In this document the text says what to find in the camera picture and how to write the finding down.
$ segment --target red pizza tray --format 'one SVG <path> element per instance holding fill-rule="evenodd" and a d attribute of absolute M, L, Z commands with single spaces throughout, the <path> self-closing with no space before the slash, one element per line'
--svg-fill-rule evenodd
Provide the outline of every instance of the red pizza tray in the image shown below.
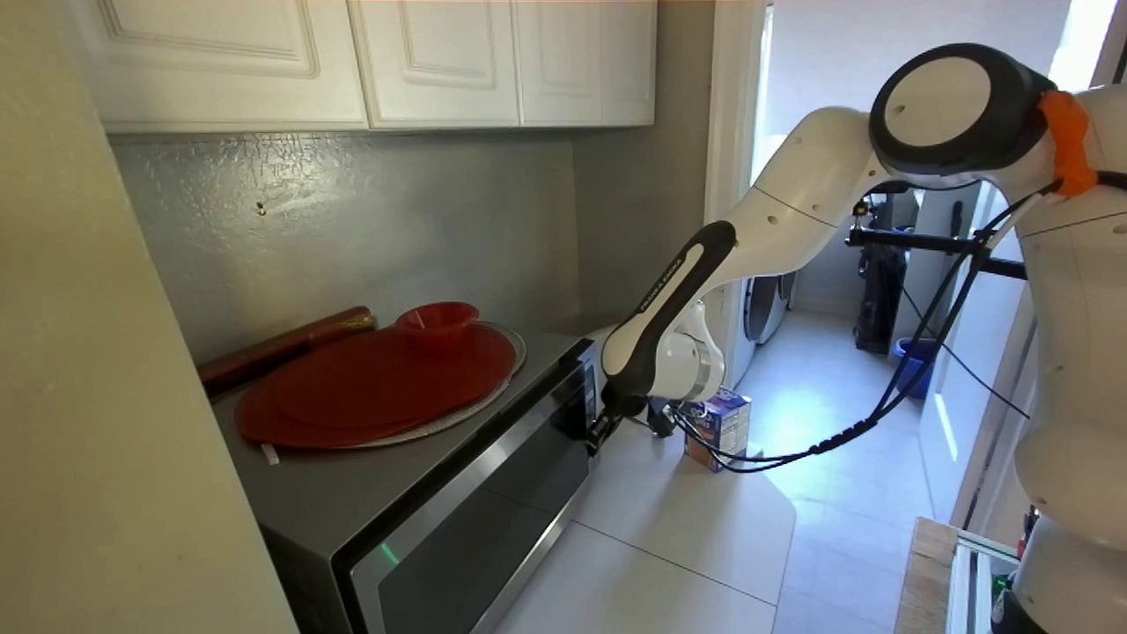
<path fill-rule="evenodd" d="M 440 351 L 394 326 L 366 330 L 250 386 L 238 401 L 238 433 L 250 445 L 294 451 L 403 445 L 477 411 L 513 370 L 519 344 L 484 325 L 473 325 Z"/>

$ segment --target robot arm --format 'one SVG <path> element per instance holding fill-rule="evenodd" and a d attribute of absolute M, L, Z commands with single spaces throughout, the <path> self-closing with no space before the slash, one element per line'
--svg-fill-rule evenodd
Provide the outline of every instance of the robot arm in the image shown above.
<path fill-rule="evenodd" d="M 874 114 L 818 109 L 772 156 L 729 220 L 703 225 L 649 301 L 602 344 L 604 416 L 649 399 L 703 401 L 725 363 L 702 297 L 737 277 L 804 268 L 892 180 L 959 188 L 994 180 L 1008 198 L 1054 180 L 1034 103 L 1054 86 L 987 45 L 945 45 L 907 61 Z"/>
<path fill-rule="evenodd" d="M 1127 629 L 1122 121 L 1127 86 L 1070 97 L 987 45 L 941 45 L 907 61 L 871 117 L 807 117 L 739 209 L 703 225 L 604 338 L 604 407 L 590 441 L 649 399 L 703 401 L 717 390 L 723 356 L 702 291 L 804 268 L 848 209 L 887 180 L 990 180 L 1008 202 L 1033 202 L 1013 230 L 1042 351 L 1039 401 L 1013 456 L 1042 521 L 1008 601 L 1044 629 Z"/>
<path fill-rule="evenodd" d="M 604 404 L 637 411 L 644 399 L 702 401 L 717 390 L 723 356 L 702 297 L 737 277 L 804 268 L 887 168 L 866 141 L 866 117 L 819 109 L 776 150 L 764 176 L 723 221 L 703 225 L 649 301 L 604 338 Z"/>

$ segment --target white cabinet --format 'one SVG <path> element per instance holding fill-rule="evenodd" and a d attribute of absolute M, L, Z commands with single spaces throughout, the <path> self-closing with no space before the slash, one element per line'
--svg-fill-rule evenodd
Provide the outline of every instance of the white cabinet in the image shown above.
<path fill-rule="evenodd" d="M 655 0 L 70 0 L 110 131 L 655 121 Z"/>
<path fill-rule="evenodd" d="M 655 16 L 655 0 L 513 2 L 520 124 L 651 124 Z"/>
<path fill-rule="evenodd" d="M 513 126 L 508 0 L 357 0 L 372 126 Z"/>
<path fill-rule="evenodd" d="M 366 126 L 346 0 L 70 0 L 110 131 Z"/>

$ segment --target white wall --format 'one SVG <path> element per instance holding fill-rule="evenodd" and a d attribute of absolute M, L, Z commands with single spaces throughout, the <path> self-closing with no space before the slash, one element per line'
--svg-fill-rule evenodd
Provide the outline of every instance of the white wall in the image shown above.
<path fill-rule="evenodd" d="M 778 0 L 762 134 L 818 104 L 871 109 L 893 67 L 945 42 L 990 42 L 1048 70 L 1063 16 L 1067 0 Z M 858 291 L 854 251 L 834 239 L 794 277 L 791 306 L 854 318 Z"/>
<path fill-rule="evenodd" d="M 0 629 L 294 629 L 55 2 L 0 76 Z"/>
<path fill-rule="evenodd" d="M 556 134 L 119 134 L 130 202 L 192 358 L 366 304 L 576 312 Z"/>
<path fill-rule="evenodd" d="M 703 221 L 711 0 L 658 8 L 658 121 L 573 141 L 580 306 L 627 312 Z"/>

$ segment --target wire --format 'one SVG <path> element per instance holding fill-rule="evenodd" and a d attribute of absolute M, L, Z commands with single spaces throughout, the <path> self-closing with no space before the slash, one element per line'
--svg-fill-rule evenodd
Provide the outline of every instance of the wire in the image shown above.
<path fill-rule="evenodd" d="M 966 306 L 966 301 L 967 301 L 967 291 L 972 291 L 972 285 L 975 285 L 975 277 L 979 277 L 979 263 L 983 263 L 987 254 L 990 254 L 990 239 L 994 239 L 995 225 L 1008 221 L 1010 214 L 1017 214 L 1017 212 L 1022 212 L 1033 198 L 1039 198 L 1039 194 L 1028 194 L 1028 198 L 1013 202 L 1010 209 L 1003 209 L 999 214 L 994 214 L 983 230 L 975 230 L 975 244 L 979 244 L 983 251 L 979 251 L 979 254 L 959 254 L 959 258 L 952 259 L 952 268 L 948 268 L 941 288 L 932 291 L 928 306 L 922 311 L 918 326 L 911 330 L 907 344 L 918 344 L 918 340 L 922 340 L 925 325 L 928 325 L 928 320 L 935 318 L 935 311 L 945 306 L 945 297 L 948 297 L 948 288 L 953 285 L 961 263 L 972 259 L 972 268 L 967 268 L 967 276 L 961 277 L 961 285 L 959 285 L 959 291 L 953 291 L 953 301 L 952 301 L 952 311 L 945 312 L 945 325 L 941 325 L 941 330 L 935 330 L 935 344 L 948 340 L 948 336 L 952 336 L 952 326 L 953 326 L 953 320 L 959 320 L 959 312 L 961 312 L 961 306 Z M 900 363 L 893 367 L 893 372 L 892 372 L 887 386 L 879 390 L 878 404 L 871 407 L 871 416 L 854 418 L 853 425 L 844 425 L 844 431 L 839 431 L 839 433 L 830 433 L 830 438 L 823 438 L 823 441 L 818 441 L 818 445 L 810 445 L 810 446 L 804 446 L 804 451 L 787 451 L 787 456 L 733 456 L 733 451 L 717 451 L 713 441 L 703 441 L 692 424 L 679 424 L 679 431 L 684 431 L 692 445 L 702 445 L 702 446 L 711 456 L 713 470 L 723 470 L 723 471 L 772 471 L 772 470 L 804 463 L 804 459 L 810 459 L 810 456 L 826 456 L 826 451 L 844 446 L 844 445 L 853 445 L 854 438 L 878 431 L 879 418 L 885 418 L 887 411 L 893 411 L 893 407 L 911 394 L 911 386 L 928 372 L 932 358 L 935 358 L 935 356 L 925 356 L 925 358 L 911 370 L 911 377 L 905 377 L 907 356 L 900 356 Z"/>
<path fill-rule="evenodd" d="M 1127 191 L 1127 173 L 1095 173 L 1095 176 L 1100 176 L 1100 184 L 1107 184 L 1107 188 Z"/>
<path fill-rule="evenodd" d="M 911 301 L 907 288 L 900 288 L 900 297 L 907 301 L 911 312 L 918 318 L 918 304 Z M 1033 418 L 1017 401 L 1010 401 L 1008 394 L 999 394 L 990 382 L 983 382 L 983 372 L 975 372 L 948 340 L 941 344 L 983 390 L 990 390 L 999 404 L 1008 404 L 1013 416 Z"/>

